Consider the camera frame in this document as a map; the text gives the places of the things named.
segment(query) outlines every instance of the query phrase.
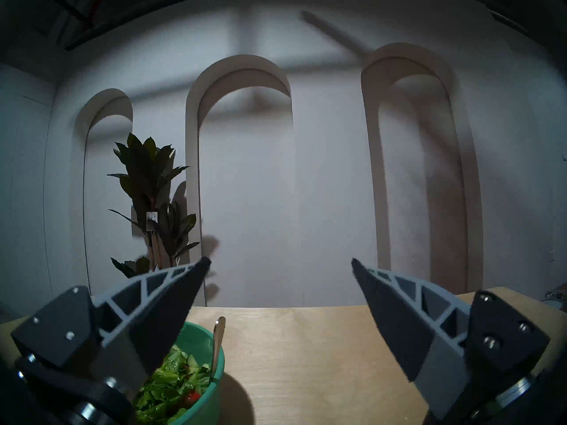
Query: white wall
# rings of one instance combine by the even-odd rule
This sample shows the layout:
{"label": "white wall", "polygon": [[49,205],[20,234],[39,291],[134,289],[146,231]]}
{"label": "white wall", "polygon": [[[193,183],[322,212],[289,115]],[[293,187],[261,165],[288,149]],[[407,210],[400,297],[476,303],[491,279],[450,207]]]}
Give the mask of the white wall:
{"label": "white wall", "polygon": [[406,58],[362,73],[380,267],[467,290],[467,212],[451,103]]}
{"label": "white wall", "polygon": [[[113,105],[117,109],[109,110]],[[112,101],[97,115],[88,132],[84,157],[84,243],[88,282],[97,295],[126,277],[112,265],[136,260],[146,254],[144,235],[126,219],[108,209],[131,217],[132,200],[117,178],[107,173],[124,173],[124,165],[112,151],[115,142],[126,143],[132,132],[132,106],[127,97]]]}
{"label": "white wall", "polygon": [[202,233],[219,241],[208,305],[301,306],[290,97],[252,87],[221,98],[200,128],[199,175]]}
{"label": "white wall", "polygon": [[0,64],[0,320],[52,298],[43,217],[45,143],[55,87]]}
{"label": "white wall", "polygon": [[[334,39],[307,23],[304,10],[334,27]],[[470,0],[191,0],[84,44],[73,51],[73,66],[58,88],[45,160],[48,259],[58,277],[54,292],[69,282],[86,282],[84,250],[81,254],[75,243],[82,235],[72,230],[79,228],[73,210],[82,169],[69,157],[84,151],[84,138],[74,138],[73,129],[85,103],[107,88],[124,91],[133,105],[134,133],[171,137],[180,156],[193,83],[217,61],[252,54],[274,63],[290,84],[302,302],[362,303],[349,261],[356,256],[376,265],[377,242],[361,72],[373,51],[404,42],[443,58],[458,83],[460,104],[453,111],[466,112],[470,120],[467,146],[474,146],[476,158],[471,165],[467,154],[463,171],[466,179],[477,176],[480,185],[476,215],[484,261],[469,269],[482,268],[484,286],[540,297],[556,284],[548,262],[552,225],[565,226],[552,220],[543,169],[551,137],[542,129],[554,113],[532,108],[522,86],[531,83],[515,73],[511,64],[517,57],[498,27],[484,6]],[[564,97],[552,65],[530,72],[546,73],[554,85],[548,93]],[[187,176],[196,179],[192,166]],[[58,212],[62,203],[68,214]],[[555,256],[565,253],[556,250]]]}

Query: spoon handle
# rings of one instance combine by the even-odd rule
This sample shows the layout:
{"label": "spoon handle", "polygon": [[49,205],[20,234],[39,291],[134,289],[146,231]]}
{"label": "spoon handle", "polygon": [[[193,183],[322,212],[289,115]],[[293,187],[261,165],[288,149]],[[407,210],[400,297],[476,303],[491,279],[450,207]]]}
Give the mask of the spoon handle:
{"label": "spoon handle", "polygon": [[213,362],[211,364],[211,377],[210,380],[213,380],[214,374],[217,371],[218,365],[218,356],[221,353],[221,343],[222,337],[225,334],[225,324],[226,319],[224,317],[219,317],[219,319],[215,322],[214,330],[213,330]]}

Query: metal bolt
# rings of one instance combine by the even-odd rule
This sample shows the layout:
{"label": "metal bolt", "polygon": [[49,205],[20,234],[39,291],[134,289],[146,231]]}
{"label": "metal bolt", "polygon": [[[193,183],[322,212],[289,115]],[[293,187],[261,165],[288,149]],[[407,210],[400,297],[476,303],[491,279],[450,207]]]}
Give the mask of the metal bolt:
{"label": "metal bolt", "polygon": [[520,332],[523,334],[528,334],[531,332],[530,325],[528,323],[520,323]]}
{"label": "metal bolt", "polygon": [[500,343],[498,342],[498,340],[494,337],[491,337],[490,335],[484,337],[484,344],[488,348],[493,348],[493,349],[500,348]]}
{"label": "metal bolt", "polygon": [[110,388],[113,388],[116,385],[116,379],[114,379],[112,376],[109,376],[104,380],[104,383]]}

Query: table surface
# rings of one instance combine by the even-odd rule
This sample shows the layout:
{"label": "table surface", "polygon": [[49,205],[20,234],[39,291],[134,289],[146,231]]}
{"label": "table surface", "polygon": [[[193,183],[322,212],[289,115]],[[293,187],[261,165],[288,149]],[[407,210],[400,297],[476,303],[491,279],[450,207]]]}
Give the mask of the table surface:
{"label": "table surface", "polygon": [[[492,289],[551,337],[534,373],[567,341],[567,314],[506,288]],[[474,294],[460,296],[470,303]],[[367,306],[191,309],[209,330],[226,317],[220,424],[422,424],[427,404],[408,382]],[[13,361],[0,326],[0,354]]]}

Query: green bowl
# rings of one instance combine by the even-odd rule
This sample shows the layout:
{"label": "green bowl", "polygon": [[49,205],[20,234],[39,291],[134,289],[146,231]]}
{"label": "green bowl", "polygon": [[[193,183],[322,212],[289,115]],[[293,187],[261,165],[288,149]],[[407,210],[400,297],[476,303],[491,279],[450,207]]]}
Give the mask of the green bowl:
{"label": "green bowl", "polygon": [[[177,347],[187,354],[193,354],[199,365],[211,363],[213,357],[213,334],[193,324],[185,323],[177,340]],[[221,413],[221,394],[218,385],[225,373],[225,353],[221,347],[217,371],[207,391],[187,413],[172,422],[171,425],[214,425]]]}

